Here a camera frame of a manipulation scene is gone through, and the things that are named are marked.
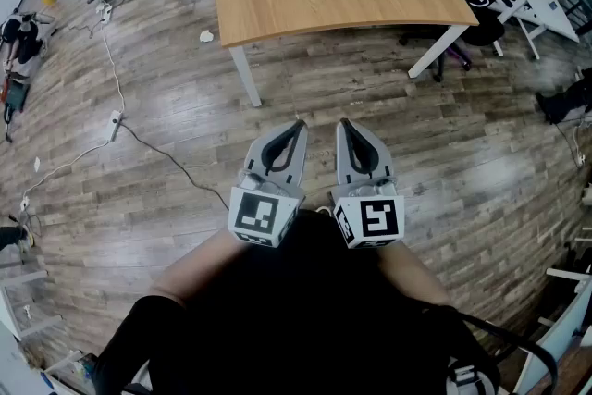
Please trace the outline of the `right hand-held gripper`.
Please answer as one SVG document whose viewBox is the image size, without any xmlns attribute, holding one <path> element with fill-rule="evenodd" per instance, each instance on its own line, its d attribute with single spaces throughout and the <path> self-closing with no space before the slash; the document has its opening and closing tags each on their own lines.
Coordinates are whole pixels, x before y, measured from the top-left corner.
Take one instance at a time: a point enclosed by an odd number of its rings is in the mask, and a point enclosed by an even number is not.
<svg viewBox="0 0 592 395">
<path fill-rule="evenodd" d="M 336 128 L 339 186 L 333 216 L 349 249 L 388 246 L 404 236 L 404 197 L 396 190 L 390 151 L 372 131 L 343 118 Z"/>
</svg>

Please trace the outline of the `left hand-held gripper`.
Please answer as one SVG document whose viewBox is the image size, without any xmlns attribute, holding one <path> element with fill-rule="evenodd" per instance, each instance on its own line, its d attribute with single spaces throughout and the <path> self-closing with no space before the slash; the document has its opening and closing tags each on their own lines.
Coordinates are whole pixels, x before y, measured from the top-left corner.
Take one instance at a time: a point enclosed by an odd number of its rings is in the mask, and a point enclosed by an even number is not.
<svg viewBox="0 0 592 395">
<path fill-rule="evenodd" d="M 239 241 L 277 248 L 284 240 L 304 200 L 307 139 L 305 122 L 295 120 L 253 141 L 230 194 L 228 230 Z"/>
</svg>

